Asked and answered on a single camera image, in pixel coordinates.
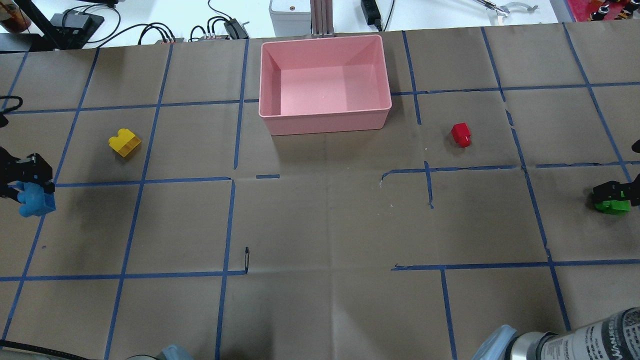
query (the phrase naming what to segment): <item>pink container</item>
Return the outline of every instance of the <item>pink container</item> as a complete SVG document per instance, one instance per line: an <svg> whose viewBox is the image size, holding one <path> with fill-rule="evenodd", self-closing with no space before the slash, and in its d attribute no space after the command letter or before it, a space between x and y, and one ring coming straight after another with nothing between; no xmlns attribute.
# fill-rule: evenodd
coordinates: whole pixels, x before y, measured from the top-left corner
<svg viewBox="0 0 640 360"><path fill-rule="evenodd" d="M272 135L380 129L391 109L379 35L266 42L259 113Z"/></svg>

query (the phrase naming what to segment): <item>red block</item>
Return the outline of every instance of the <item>red block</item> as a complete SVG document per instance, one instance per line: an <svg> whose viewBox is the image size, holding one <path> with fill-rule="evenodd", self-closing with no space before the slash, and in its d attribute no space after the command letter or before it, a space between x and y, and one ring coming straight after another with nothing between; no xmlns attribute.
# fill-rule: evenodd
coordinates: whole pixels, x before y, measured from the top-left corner
<svg viewBox="0 0 640 360"><path fill-rule="evenodd" d="M471 145L471 131L469 131L469 127L466 122L453 125L451 134L453 135L453 140L455 140L460 147L467 147Z"/></svg>

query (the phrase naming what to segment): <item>yellow block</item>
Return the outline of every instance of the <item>yellow block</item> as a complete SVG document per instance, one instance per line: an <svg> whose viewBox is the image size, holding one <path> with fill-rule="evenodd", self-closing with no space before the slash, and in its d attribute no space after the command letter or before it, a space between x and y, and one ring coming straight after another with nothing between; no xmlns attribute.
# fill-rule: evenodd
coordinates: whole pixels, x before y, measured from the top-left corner
<svg viewBox="0 0 640 360"><path fill-rule="evenodd" d="M118 130L118 136L109 138L109 146L123 158L138 146L142 140L129 129Z"/></svg>

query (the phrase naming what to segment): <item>blue tape grid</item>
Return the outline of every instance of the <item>blue tape grid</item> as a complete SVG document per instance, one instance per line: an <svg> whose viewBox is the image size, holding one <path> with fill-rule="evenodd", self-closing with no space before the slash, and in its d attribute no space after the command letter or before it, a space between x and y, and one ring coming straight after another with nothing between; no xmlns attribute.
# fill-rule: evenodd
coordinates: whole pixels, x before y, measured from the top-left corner
<svg viewBox="0 0 640 360"><path fill-rule="evenodd" d="M408 66L409 66L409 70L410 70L410 77L411 77L411 81L412 81L412 91L411 92L393 92L391 93L391 95L393 96L404 96L404 95L411 95L413 96L413 100L414 100L414 106L415 106L415 111L416 111L416 118L417 118L417 122L418 124L422 124L421 121L421 117L420 117L420 108L419 108L419 104L418 104L418 95L423 95L423 94L442 94L442 93L448 93L448 92L491 92L491 91L499 91L503 100L504 100L504 91L515 91L515 90L539 90L539 89L555 89L555 88L587 88L589 91L589 94L593 100L594 106L598 112L598 116L600 117L601 123L603 125L603 128L605 129L605 132L607 133L607 136L609 137L609 140L611 142L611 145L616 153L616 156L618 157L618 161L614 162L614 163L573 163L573 164L565 164L565 163L558 163L558 164L538 164L536 165L536 168L561 168L561 167L590 167L590 166L615 166L615 165L619 165L622 167L623 171L625 172L625 176L627 177L627 180L630 181L630 176L628 174L628 171L626 169L626 165L638 165L640 164L640 161L623 161L621 154L618 150L617 145L615 144L615 141L611 135L611 132L609 131L609 127L606 123L606 120L604 118L604 115L602 114L602 111L598 105L598 101L595 97L595 94L593 93L593 87L603 87L603 86L638 86L640 85L640 82L625 82L625 83L600 83L600 84L591 84L587 78L586 73L584 72L584 68L582 67L582 64L579 60L579 57L577 56L577 53L575 51L575 48L573 46L573 43L571 41L570 38L570 34L566 28L566 26L563 24L564 27L564 32L567 38L567 41L569 42L570 48L572 50L572 53L575 57L575 61L577 62L580 71L582 73L582 76L584 78L584 84L583 85L551 85L551 86L512 86L512 87L502 87L501 83L500 83L500 79L499 79L499 74L498 74L498 70L497 67L495 65L495 60L493 59L493 54L491 52L491 48L490 48L490 44L488 41L488 38L486 36L486 33L484 31L484 28L481 28L482 34L483 34L483 38L484 38L484 42L485 45L487 47L487 51L488 51L488 55L490 57L491 63L492 63L492 68L494 70L494 74L496 76L496 81L498 83L498 87L497 88L467 88L467 89L450 89L450 90L429 90L429 91L424 91L424 90L417 90L416 89L416 85L415 85L415 77L414 77L414 73L413 73L413 64L412 64L412 59L411 59L411 54L410 54L410 50L409 50L409 44L407 41L407 37L406 37L406 33L403 31L403 42L404 42L404 47L405 47L405 51L406 51L406 56L407 56L407 61L408 61ZM110 351L110 346L111 346L111 342L113 340L113 331L115 329L115 322L116 322L116 316L117 316L117 311L118 311L118 305L119 305L119 300L120 297L122 295L122 284L124 282L124 279L157 279L157 278L180 278L180 277L221 277L222 278L222 285L221 285L221 293L220 293L220 308L218 309L218 328L217 328L217 335L216 335L216 360L218 360L220 358L220 345L221 345L221 332L222 332L222 323L223 323L223 312L224 312L224 304L225 304L225 293L226 293L226 284L227 284L227 277L228 276L234 276L234 275L244 275L246 274L246 270L229 270L228 269L228 257L229 257L229 251L230 251L230 237L231 237L231 232L232 232L232 218L233 218L233 209L234 209L234 199L235 199L235 191L236 191L236 185L235 182L230 178L230 177L201 177L201 178L182 178L182 179L156 179L156 180L146 180L146 173L147 173L147 166L148 166L148 159L150 156L150 151L151 151L151 146L152 146L152 142L153 142L153 135L155 133L155 128L157 125L157 116L159 113L159 109L162 107L171 107L171 106L191 106L191 105L204 105L204 104L238 104L239 105L239 109L238 109L238 119L237 119L237 131L236 131L236 151L234 153L234 168L237 167L237 163L238 163L238 156L239 156L239 142L241 139L241 124L242 124L242 112L243 112L243 104L244 103L252 103L252 102L258 102L258 99L245 99L244 98L244 83L245 83L245 79L246 79L246 66L247 66L247 57L248 57L248 42L245 43L245 48L244 48L244 59L243 59L243 73L242 73L242 80L241 80L241 93L240 93L240 99L239 100L231 100L231 101L199 101L199 102L178 102L178 103L168 103L168 104L163 104L162 103L162 95L164 92L164 84L166 82L166 75L168 72L168 67L170 64L170 60L171 60L171 53L172 53L172 49L173 46L171 45L170 47L170 51L169 51L169 55L167 58L167 63L166 63L166 67L165 67L165 72L164 72L164 77L163 77L163 84L161 87L161 93L159 94L159 98L158 98L158 102L156 104L141 104L141 105L132 105L132 106L105 106L105 107L96 107L96 108L82 108L82 103L84 101L84 97L86 95L86 91L88 89L88 85L91 79L91 76L93 74L93 71L95 69L95 64L97 61L97 57L99 54L99 51L96 51L95 53L95 57L93 59L93 63L92 63L92 67L89 71L89 75L88 75L88 79L86 81L85 84L85 88L83 90L83 94L80 100L80 103L78 104L77 108L74 109L54 109L54 110L28 110L28 111L15 111L12 114L31 114L31 113L57 113L57 112L75 112L75 116L74 116L74 121L72 123L72 127L70 129L70 133L69 136L67 138L67 142L65 144L65 148L63 150L63 155L61 157L61 161L60 164L58 166L58 169L56 169L56 177L55 179L58 178L59 174L60 174L60 170L63 166L63 162L66 156L66 152L68 150L68 144L69 141L71 139L71 136L73 134L73 130L75 128L75 124L77 122L77 118L79 116L79 113L81 111L100 111L100 110L117 110L117 109L130 109L130 108L155 108L156 109L156 114L154 116L154 125L152 128L152 134L150 137L150 143L149 146L147 147L147 157L145 158L145 165L143 168L143 175L140 181L122 181L122 182L112 182L112 183L67 183L67 184L56 184L56 186L58 187L82 187L82 186L120 186L120 185L138 185L139 186L139 191L138 191L138 198L136 200L136 207L134 210L134 218L132 220L132 225L131 225L131 230L130 230L130 234L129 234L129 238L127 240L127 250L125 252L125 259L123 260L123 266L122 266L122 271L120 274L106 274L106 275L51 275L51 276L27 276L28 273L28 269L29 269L29 265L31 263L31 259L33 258L33 253L35 251L36 245L37 245L37 241L38 241L38 237L40 236L40 231L42 230L42 225L43 222L45 220L45 217L42 217L40 219L40 223L38 224L38 228L34 237L34 241L32 243L31 246L31 250L29 252L29 257L27 259L24 271L22 273L22 276L17 277L0 277L0 282L8 282L8 281L14 281L14 282L19 282L19 286L18 286L18 290L16 292L14 301L12 303L12 307L10 309L10 314L7 318L7 322L5 324L4 327L4 331L3 331L3 337L2 339L6 338L6 335L8 333L12 318L13 318L13 314L15 312L15 308L17 306L19 297L20 297L20 293L22 290L22 287L24 285L24 282L26 281L59 281L59 280L99 280L99 279L118 279L119 280L119 284L118 284L118 293L116 296L116 302L114 305L114 311L113 311L113 315L112 315L112 319L111 319L111 325L109 328L109 338L108 338L108 345L105 351L105 358L107 359L109 356L109 351ZM16 77L12 83L12 86L10 88L10 94L13 91L19 75L22 71L22 68L25 64L25 61L27 59L28 54L25 54L22 62L20 64L20 67L17 71ZM3 108L6 106L7 101L4 102L3 104ZM513 126L513 119L511 117L511 114L507 111L507 117L509 120L509 124L511 126ZM513 138L514 138L514 142L516 143L516 147L518 149L518 155L520 157L520 168L524 171L524 175L525 175L525 180L527 181L527 187L529 189L529 194L532 200L532 206L534 208L534 212L536 213L536 219L538 221L538 226L539 226L539 230L541 233L541 238L543 240L543 244L545 246L545 250L547 252L547 256L548 256L548 261L547 262L535 262L535 263L495 263L495 264L451 264L451 265L413 265L413 266L396 266L395 268L393 268L393 271L411 271L411 270L438 270L441 272L441 279L442 279L442 289L443 289L443 296L444 296L444 304L445 304L445 313L447 316L447 326L449 328L449 340L450 340L450 344L451 344L451 352L452 352L452 358L454 360L457 360L457 351L456 351L456 345L455 345L455 338L454 338L454 329L453 329L453 325L452 325L452 320L451 320L451 309L450 309L450 305L449 305L449 295L448 295L448 289L447 289L447 283L446 283L446 274L445 271L446 270L457 270L457 269L480 269L480 268L526 268L526 267L549 267L550 271L551 271L551 275L552 278L554 280L554 286L556 287L556 293L558 296L558 301L559 304L561 306L561 312L563 314L563 319L564 319L564 323L566 328L569 330L570 329L570 323L568 321L568 317L566 315L566 309L564 308L564 301L562 298L562 293L559 287L559 283L557 281L557 275L556 275L556 271L555 271L555 267L557 266L598 266L598 265L631 265L631 264L640 264L640 259L608 259L608 260L592 260L592 261L554 261L551 257L551 253L550 251L546 248L546 235L544 233L544 227L540 218L540 212L538 209L538 205L535 199L535 194L531 185L531 180L529 179L529 174L528 171L526 169L526 165L524 162L524 155L522 154L522 148L519 144L518 141L518 137L517 137L517 133L516 130L512 128L512 134L513 134ZM385 174L383 174L382 178L390 175L390 174L402 174L402 173L419 173L419 172L424 172L426 177L427 177L427 184L428 184L428 192L429 192L429 204L431 205L431 207L433 207L432 205L432 201L433 201L433 194L432 194L432 190L431 190L431 173L432 172L446 172L446 171L459 171L459 170L500 170L500 169L513 169L518 167L518 165L500 165L500 166L489 166L489 167L467 167L467 168L458 168L458 167L442 167L442 168L430 168L428 163L424 163L424 168L416 168L416 169L397 169L397 170L391 170L390 172L387 172ZM278 179L280 176L279 174L266 174L266 175L257 175L256 179ZM135 229L135 221L136 221L136 217L138 214L138 210L139 210L139 206L140 206L140 200L141 200L141 196L142 196L142 191L144 188L145 184L149 184L149 183L180 183L180 182L192 182L192 181L231 181L232 182L232 190L231 190L231 195L230 195L230 206L229 206L229 215L228 215L228 224L227 224L227 243L226 243L226 249L225 249L225 262L223 265L223 271L217 271L217 272L183 272L183 273L156 273L156 274L127 274L126 271L126 265L127 265L127 260L128 260L128 255L129 255L129 251L131 248L131 241L132 241L132 236L133 236L133 232Z"/></svg>

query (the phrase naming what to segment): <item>blue plastic cover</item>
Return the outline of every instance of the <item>blue plastic cover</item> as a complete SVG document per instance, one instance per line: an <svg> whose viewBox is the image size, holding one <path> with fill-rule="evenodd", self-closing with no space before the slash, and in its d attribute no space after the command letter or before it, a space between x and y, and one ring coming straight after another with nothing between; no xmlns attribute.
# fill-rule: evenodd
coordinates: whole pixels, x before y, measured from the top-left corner
<svg viewBox="0 0 640 360"><path fill-rule="evenodd" d="M484 341L471 360L499 360L515 334L516 329L509 325L500 326Z"/></svg>

